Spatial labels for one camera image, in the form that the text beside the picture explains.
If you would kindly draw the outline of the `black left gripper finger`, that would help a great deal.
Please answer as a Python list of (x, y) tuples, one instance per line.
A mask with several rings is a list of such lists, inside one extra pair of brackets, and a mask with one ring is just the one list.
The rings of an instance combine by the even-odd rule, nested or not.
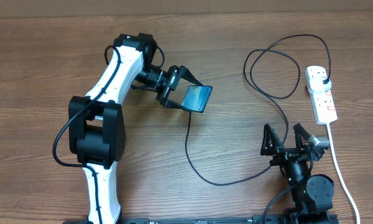
[(191, 71), (183, 65), (179, 68), (178, 74), (180, 76), (180, 79), (184, 79), (197, 86), (203, 86), (203, 84), (193, 76)]
[(185, 106), (182, 106), (181, 104), (173, 101), (173, 100), (167, 100), (164, 104), (164, 107), (166, 108), (172, 108), (172, 109), (180, 109), (183, 111), (191, 112), (190, 109), (186, 108)]

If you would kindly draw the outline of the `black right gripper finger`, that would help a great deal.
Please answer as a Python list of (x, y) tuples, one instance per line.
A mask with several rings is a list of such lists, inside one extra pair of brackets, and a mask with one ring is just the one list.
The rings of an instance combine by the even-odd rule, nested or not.
[(295, 143), (297, 149), (303, 149), (308, 145), (308, 140), (311, 138), (309, 134), (300, 123), (297, 123), (293, 126), (295, 133)]
[(269, 123), (264, 125), (261, 156), (273, 156), (283, 151), (283, 143)]

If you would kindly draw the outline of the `blue Galaxy smartphone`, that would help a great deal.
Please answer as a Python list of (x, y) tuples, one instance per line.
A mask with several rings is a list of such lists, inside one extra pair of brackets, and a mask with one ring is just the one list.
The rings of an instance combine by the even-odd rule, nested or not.
[(186, 90), (182, 106), (190, 111), (203, 113), (212, 91), (212, 86), (190, 85)]

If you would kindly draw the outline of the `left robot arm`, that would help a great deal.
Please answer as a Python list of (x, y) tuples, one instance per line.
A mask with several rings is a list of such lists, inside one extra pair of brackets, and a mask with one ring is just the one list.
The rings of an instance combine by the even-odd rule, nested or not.
[(116, 167), (126, 146), (122, 104), (139, 82), (140, 90), (156, 93), (166, 108), (204, 112), (209, 93), (184, 66), (164, 71), (152, 64), (159, 49), (153, 36), (121, 34), (110, 46), (113, 56), (98, 83), (68, 105), (70, 151), (76, 154), (88, 182), (90, 213), (85, 223), (120, 223)]

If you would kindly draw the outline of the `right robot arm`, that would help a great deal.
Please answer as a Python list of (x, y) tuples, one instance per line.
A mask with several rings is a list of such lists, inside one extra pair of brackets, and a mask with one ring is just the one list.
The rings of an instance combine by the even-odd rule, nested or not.
[[(293, 127), (295, 147), (286, 148), (274, 129), (266, 124), (260, 154), (271, 156), (270, 165), (280, 167), (288, 188), (275, 196), (262, 215), (254, 215), (256, 223), (335, 224), (338, 216), (329, 213), (333, 207), (334, 181), (324, 174), (313, 175), (313, 163), (330, 148), (329, 139), (309, 134), (301, 124)], [(281, 214), (269, 215), (271, 205), (290, 192), (293, 207)]]

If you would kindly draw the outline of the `white charger plug adapter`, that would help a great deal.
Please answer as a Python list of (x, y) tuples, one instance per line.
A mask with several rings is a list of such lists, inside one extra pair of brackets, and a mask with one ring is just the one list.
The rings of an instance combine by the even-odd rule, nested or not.
[(322, 77), (308, 77), (307, 80), (307, 89), (310, 94), (321, 93), (324, 91), (328, 91), (332, 87), (331, 81), (328, 83), (324, 83), (324, 79)]

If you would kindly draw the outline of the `white power strip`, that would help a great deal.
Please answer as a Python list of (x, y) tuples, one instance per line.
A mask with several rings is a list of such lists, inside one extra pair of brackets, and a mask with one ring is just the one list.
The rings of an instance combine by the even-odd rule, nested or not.
[[(317, 65), (307, 67), (305, 70), (305, 76), (306, 86), (308, 77), (322, 77), (325, 81), (328, 77), (325, 68)], [(331, 90), (310, 94), (310, 99), (316, 124), (326, 125), (338, 119)]]

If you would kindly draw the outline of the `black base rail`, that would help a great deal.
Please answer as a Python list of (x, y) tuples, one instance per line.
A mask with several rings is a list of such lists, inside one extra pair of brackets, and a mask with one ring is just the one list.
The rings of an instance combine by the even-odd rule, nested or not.
[[(285, 218), (283, 215), (266, 215), (265, 223), (267, 224), (281, 224), (281, 223), (316, 223), (316, 224), (336, 224), (339, 223), (337, 215), (322, 215), (312, 217), (299, 217), (298, 222), (293, 222), (289, 218)], [(63, 222), (67, 224), (90, 224), (93, 223), (88, 220), (80, 220), (77, 222)], [(162, 219), (162, 220), (149, 220), (148, 218), (125, 218), (116, 223), (122, 224), (261, 224), (262, 215), (253, 215), (251, 218), (233, 217), (233, 218), (197, 218), (197, 219)]]

